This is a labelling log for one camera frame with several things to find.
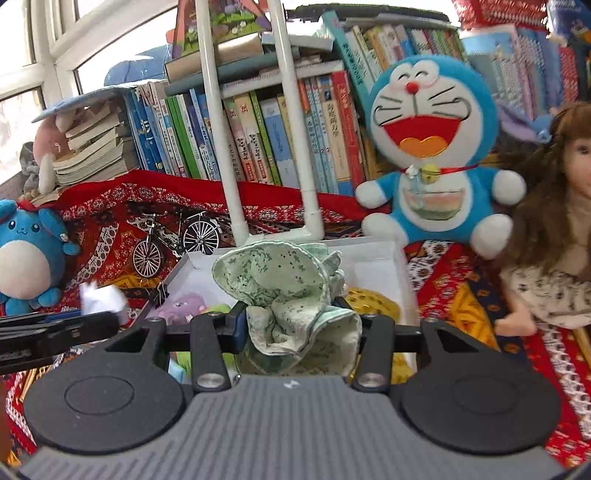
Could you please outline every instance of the cloth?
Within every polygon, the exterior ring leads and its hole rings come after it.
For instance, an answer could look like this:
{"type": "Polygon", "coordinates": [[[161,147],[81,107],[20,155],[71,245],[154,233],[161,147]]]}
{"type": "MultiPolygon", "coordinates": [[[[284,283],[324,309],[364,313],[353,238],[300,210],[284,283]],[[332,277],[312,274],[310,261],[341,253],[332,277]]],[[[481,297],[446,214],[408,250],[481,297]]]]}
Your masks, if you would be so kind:
{"type": "Polygon", "coordinates": [[[560,271],[543,274],[535,267],[505,270],[501,278],[538,319],[568,329],[591,323],[590,282],[560,271]]]}
{"type": "MultiPolygon", "coordinates": [[[[340,254],[325,244],[261,241],[218,258],[212,277],[248,305],[245,356],[259,373],[348,376],[355,366],[361,318],[334,307],[345,285],[340,254]]],[[[248,370],[243,359],[241,372],[248,370]]]]}

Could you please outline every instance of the plush ear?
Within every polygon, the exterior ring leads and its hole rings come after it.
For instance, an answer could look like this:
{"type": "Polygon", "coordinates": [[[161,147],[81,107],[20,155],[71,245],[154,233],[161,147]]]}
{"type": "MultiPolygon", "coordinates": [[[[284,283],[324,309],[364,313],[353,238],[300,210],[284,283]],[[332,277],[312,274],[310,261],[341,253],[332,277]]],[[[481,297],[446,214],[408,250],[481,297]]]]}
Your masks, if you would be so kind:
{"type": "Polygon", "coordinates": [[[42,208],[38,211],[38,214],[41,224],[50,234],[57,238],[60,238],[61,235],[67,235],[68,230],[66,230],[64,222],[56,212],[49,208],[42,208]]]}
{"type": "Polygon", "coordinates": [[[0,222],[17,211],[17,203],[14,200],[0,200],[0,222]]]}

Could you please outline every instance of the stack of books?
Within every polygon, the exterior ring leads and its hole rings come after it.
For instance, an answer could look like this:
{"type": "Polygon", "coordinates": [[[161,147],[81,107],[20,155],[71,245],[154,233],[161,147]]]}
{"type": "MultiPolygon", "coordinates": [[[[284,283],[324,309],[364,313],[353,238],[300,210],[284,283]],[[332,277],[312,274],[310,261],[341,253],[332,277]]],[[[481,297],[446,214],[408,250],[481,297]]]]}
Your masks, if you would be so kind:
{"type": "MultiPolygon", "coordinates": [[[[343,62],[304,57],[296,62],[296,73],[316,187],[352,196],[365,181],[367,166],[343,62]]],[[[221,180],[205,94],[191,88],[167,96],[166,87],[166,82],[147,82],[126,96],[143,168],[221,180]]],[[[237,181],[299,188],[279,69],[260,70],[222,85],[220,92],[237,181]]]]}
{"type": "Polygon", "coordinates": [[[138,167],[133,138],[116,102],[86,108],[66,137],[70,153],[53,165],[59,186],[109,180],[138,167]]]}

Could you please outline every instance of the red patterned blanket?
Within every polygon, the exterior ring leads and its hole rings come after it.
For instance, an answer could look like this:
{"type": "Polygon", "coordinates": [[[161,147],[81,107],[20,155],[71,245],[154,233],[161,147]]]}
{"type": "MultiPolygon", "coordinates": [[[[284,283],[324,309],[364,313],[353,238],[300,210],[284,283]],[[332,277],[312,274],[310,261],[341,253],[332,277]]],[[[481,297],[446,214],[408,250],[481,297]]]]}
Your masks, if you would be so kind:
{"type": "MultiPolygon", "coordinates": [[[[301,225],[303,208],[299,191],[259,184],[242,184],[240,193],[251,230],[280,232],[301,225]]],[[[327,238],[361,234],[361,219],[367,214],[353,198],[319,195],[327,238]]],[[[170,251],[158,278],[138,278],[131,264],[131,252],[145,237],[139,205],[149,204],[169,214],[159,218],[159,236],[172,249],[176,241],[178,218],[175,206],[204,209],[220,223],[223,246],[233,245],[222,186],[219,182],[177,179],[135,171],[117,180],[91,183],[68,190],[53,206],[77,238],[82,252],[70,259],[64,276],[64,295],[51,311],[74,309],[79,305],[77,286],[96,280],[121,288],[135,315],[151,289],[176,263],[170,251]]],[[[544,374],[561,392],[563,411],[560,424],[547,444],[547,450],[565,465],[577,465],[590,457],[591,370],[568,330],[542,327],[538,335],[526,340],[497,339],[491,324],[506,313],[495,276],[487,265],[458,244],[423,242],[406,249],[408,273],[417,293],[422,317],[446,318],[457,327],[493,348],[527,362],[544,374]]],[[[56,358],[54,367],[76,354],[56,358]]],[[[14,455],[32,454],[31,432],[22,415],[22,388],[26,372],[5,377],[6,408],[15,440],[14,455]]]]}

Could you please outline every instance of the red book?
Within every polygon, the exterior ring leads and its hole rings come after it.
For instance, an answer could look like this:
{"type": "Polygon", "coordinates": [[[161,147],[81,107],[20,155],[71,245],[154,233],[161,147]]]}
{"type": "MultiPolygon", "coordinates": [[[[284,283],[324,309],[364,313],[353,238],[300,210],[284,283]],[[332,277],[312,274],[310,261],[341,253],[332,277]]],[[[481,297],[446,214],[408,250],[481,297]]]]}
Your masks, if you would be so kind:
{"type": "Polygon", "coordinates": [[[365,182],[363,172],[363,157],[358,136],[358,124],[355,118],[353,106],[351,105],[351,90],[347,73],[335,72],[330,76],[335,89],[335,99],[339,105],[340,122],[343,126],[343,137],[347,149],[347,161],[351,175],[353,188],[357,188],[365,182]]]}

